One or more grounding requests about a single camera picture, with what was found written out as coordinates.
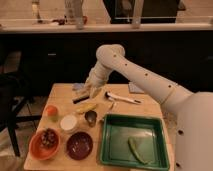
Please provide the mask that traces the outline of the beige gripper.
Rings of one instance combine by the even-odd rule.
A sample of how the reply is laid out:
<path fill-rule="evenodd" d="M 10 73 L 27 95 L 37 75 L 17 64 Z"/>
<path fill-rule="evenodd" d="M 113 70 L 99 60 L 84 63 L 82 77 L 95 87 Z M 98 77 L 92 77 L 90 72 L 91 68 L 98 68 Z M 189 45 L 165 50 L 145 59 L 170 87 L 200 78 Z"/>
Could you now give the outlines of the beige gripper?
<path fill-rule="evenodd" d="M 83 93 L 90 98 L 95 98 L 101 91 L 100 87 L 95 87 L 91 83 L 86 83 L 83 87 Z"/>

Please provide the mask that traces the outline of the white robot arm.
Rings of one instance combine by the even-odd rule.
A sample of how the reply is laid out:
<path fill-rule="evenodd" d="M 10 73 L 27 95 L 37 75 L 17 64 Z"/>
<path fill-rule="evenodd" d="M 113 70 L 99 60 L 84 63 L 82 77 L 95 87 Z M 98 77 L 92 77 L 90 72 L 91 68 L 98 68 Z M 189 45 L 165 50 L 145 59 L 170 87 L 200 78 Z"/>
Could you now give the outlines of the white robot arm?
<path fill-rule="evenodd" d="M 101 45 L 85 88 L 91 97 L 117 71 L 177 116 L 175 171 L 213 171 L 213 93 L 193 93 L 125 58 L 122 45 Z"/>

